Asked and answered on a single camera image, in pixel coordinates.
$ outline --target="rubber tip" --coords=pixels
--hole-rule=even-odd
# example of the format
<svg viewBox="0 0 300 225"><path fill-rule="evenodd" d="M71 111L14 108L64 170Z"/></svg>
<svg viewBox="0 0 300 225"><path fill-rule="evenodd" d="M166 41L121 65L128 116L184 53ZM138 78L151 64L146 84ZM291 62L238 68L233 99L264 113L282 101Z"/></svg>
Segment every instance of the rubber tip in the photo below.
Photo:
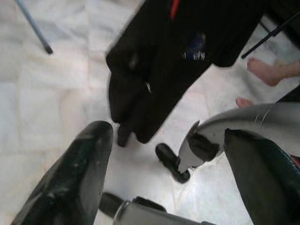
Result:
<svg viewBox="0 0 300 225"><path fill-rule="evenodd" d="M52 50L52 48L50 47L50 46L45 46L45 50L46 50L46 52L49 54L49 55L51 55L51 54L53 54L53 50Z"/></svg>
<svg viewBox="0 0 300 225"><path fill-rule="evenodd" d="M168 145L164 143L159 144L155 148L155 153L159 161L163 163L179 183L186 183L190 179L191 175L188 170L184 173L180 173L178 170L180 158L174 154Z"/></svg>

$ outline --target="person's leg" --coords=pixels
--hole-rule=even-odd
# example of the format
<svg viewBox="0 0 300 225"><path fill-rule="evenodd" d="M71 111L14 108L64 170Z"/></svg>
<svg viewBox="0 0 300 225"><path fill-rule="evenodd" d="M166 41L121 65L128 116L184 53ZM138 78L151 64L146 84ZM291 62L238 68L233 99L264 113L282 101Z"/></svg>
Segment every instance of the person's leg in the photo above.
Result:
<svg viewBox="0 0 300 225"><path fill-rule="evenodd" d="M300 75L300 61L296 61L290 65L276 67L270 66L258 59L250 58L248 61L247 68L250 72L254 73L260 78L265 84L269 86L276 86L281 80ZM299 101L300 92L299 87L287 94L280 101ZM245 98L236 98L235 100L239 108L252 106L253 102Z"/></svg>

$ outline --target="bare foot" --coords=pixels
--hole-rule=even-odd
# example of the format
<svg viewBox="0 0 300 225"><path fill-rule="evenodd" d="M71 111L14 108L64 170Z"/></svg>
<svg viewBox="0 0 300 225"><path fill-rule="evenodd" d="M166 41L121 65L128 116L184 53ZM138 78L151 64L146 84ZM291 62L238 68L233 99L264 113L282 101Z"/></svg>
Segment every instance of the bare foot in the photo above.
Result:
<svg viewBox="0 0 300 225"><path fill-rule="evenodd" d="M250 100L241 97L237 97L235 99L235 103L238 105L239 108L245 108L254 105L253 102L251 102Z"/></svg>
<svg viewBox="0 0 300 225"><path fill-rule="evenodd" d="M270 66L256 58L249 59L247 69L271 87L276 86L283 77L280 67Z"/></svg>

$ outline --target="black coat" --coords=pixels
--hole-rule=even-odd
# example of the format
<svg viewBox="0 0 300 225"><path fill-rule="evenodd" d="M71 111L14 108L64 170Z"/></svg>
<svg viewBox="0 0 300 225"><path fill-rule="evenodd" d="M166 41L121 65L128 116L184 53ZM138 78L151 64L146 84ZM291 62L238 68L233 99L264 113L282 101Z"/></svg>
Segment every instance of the black coat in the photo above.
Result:
<svg viewBox="0 0 300 225"><path fill-rule="evenodd" d="M269 0L146 0L106 57L109 102L119 138L148 142L189 86L213 63L232 66ZM205 58L184 60L194 33L205 35Z"/></svg>

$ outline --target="marble floor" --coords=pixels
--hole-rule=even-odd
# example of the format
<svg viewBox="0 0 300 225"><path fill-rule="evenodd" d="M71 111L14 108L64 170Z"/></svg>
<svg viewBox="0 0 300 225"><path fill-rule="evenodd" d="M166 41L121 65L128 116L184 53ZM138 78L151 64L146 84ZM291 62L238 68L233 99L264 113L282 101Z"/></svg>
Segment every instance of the marble floor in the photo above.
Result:
<svg viewBox="0 0 300 225"><path fill-rule="evenodd" d="M142 0L23 0L54 50L47 55L13 0L0 5L0 225L9 224L45 171L87 124L111 122L105 52ZM263 18L269 28L274 27ZM258 26L245 50L265 31ZM300 51L280 33L257 49L267 63L292 62ZM224 155L176 183L158 162L154 148L178 149L194 121L235 108L237 96L256 103L278 100L299 79L270 88L246 70L212 66L187 91L159 133L147 145L134 138L113 146L105 190L131 200L140 195L168 212L216 224L252 224ZM101 212L95 224L112 224Z"/></svg>

